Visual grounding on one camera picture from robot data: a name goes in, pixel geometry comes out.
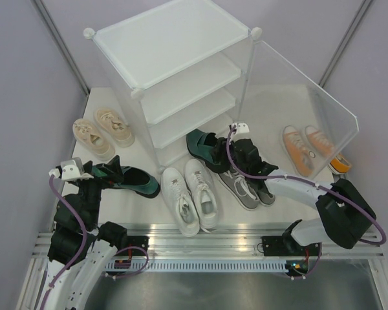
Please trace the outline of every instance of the floor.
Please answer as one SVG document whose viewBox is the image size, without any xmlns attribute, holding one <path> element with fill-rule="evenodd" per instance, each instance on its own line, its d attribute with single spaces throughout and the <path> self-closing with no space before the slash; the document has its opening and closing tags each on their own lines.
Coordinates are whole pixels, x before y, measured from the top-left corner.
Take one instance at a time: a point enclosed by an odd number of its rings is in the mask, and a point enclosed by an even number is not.
<svg viewBox="0 0 388 310">
<path fill-rule="evenodd" d="M 85 310 L 379 310 L 367 262 L 322 261 L 306 280 L 276 274 L 143 273 L 101 278 Z"/>
</svg>

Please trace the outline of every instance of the clear acrylic panel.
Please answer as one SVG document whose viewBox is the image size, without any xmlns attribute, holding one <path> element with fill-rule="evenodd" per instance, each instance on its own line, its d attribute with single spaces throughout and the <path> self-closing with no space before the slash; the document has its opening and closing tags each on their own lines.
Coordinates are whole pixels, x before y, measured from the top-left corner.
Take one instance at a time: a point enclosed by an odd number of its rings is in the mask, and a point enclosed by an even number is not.
<svg viewBox="0 0 388 310">
<path fill-rule="evenodd" d="M 261 41 L 255 44 L 239 119 L 261 156 L 316 176 L 358 132 L 356 116 Z"/>
</svg>

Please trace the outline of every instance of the white shelf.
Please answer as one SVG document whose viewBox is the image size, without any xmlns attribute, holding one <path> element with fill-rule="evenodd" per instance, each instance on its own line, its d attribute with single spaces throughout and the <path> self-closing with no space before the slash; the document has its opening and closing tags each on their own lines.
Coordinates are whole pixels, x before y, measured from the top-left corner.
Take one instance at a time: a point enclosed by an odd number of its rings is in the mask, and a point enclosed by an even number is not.
<svg viewBox="0 0 388 310">
<path fill-rule="evenodd" d="M 235 98 L 227 90 L 216 90 L 149 128 L 153 145 L 156 149 L 163 149 L 234 106 Z"/>
<path fill-rule="evenodd" d="M 248 34 L 209 0 L 174 0 L 99 30 L 93 40 L 131 88 L 147 89 Z"/>
<path fill-rule="evenodd" d="M 110 88 L 92 88 L 83 118 L 93 119 L 93 112 L 100 107 L 115 109 L 123 116 L 119 103 Z M 110 136 L 107 134 L 104 135 L 115 145 Z M 160 181 L 156 164 L 145 148 L 143 148 L 138 138 L 128 148 L 123 149 L 115 146 L 115 149 L 117 155 L 120 156 L 122 165 L 143 169 Z M 72 157 L 80 157 L 83 163 L 89 160 L 92 160 L 94 163 L 101 162 L 79 143 L 76 144 Z M 172 164 L 172 167 L 184 173 L 184 166 L 190 158 L 189 155 L 186 155 Z M 312 208 L 284 197 L 276 197 L 276 202 L 271 207 L 260 206 L 255 211 L 246 211 L 233 195 L 221 185 L 218 181 L 218 176 L 216 174 L 212 174 L 212 176 L 220 206 L 219 224 L 217 228 L 262 229 L 264 227 L 271 227 L 271 224 L 277 227 L 277 223 L 292 223 L 300 218 L 310 220 L 319 216 Z M 333 177 L 330 171 L 325 168 L 315 180 L 332 182 Z M 77 187 L 65 183 L 63 195 L 76 192 L 78 192 Z M 123 223 L 128 229 L 178 229 L 161 194 L 155 199 L 147 199 L 137 195 L 133 191 L 127 190 L 107 189 L 102 191 L 99 223 L 108 221 Z"/>
<path fill-rule="evenodd" d="M 148 125 L 155 125 L 241 76 L 241 69 L 217 53 L 145 91 Z"/>
<path fill-rule="evenodd" d="M 228 131 L 228 125 L 231 123 L 233 123 L 231 117 L 223 113 L 208 123 L 205 123 L 199 129 L 204 132 L 215 132 L 216 135 L 219 135 Z M 167 167 L 188 154 L 186 137 L 179 138 L 163 149 L 156 149 L 155 152 L 160 164 Z"/>
</svg>

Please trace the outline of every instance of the gray sneaker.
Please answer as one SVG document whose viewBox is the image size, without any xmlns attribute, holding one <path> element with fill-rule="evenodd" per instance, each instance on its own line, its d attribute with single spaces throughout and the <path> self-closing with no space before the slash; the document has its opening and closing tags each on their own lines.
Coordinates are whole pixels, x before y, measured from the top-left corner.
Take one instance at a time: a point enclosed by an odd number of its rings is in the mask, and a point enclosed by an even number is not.
<svg viewBox="0 0 388 310">
<path fill-rule="evenodd" d="M 237 201 L 246 210 L 255 210 L 259 205 L 259 197 L 249 186 L 244 176 L 239 174 L 233 167 L 230 170 L 219 174 L 220 182 L 236 197 Z"/>
</svg>

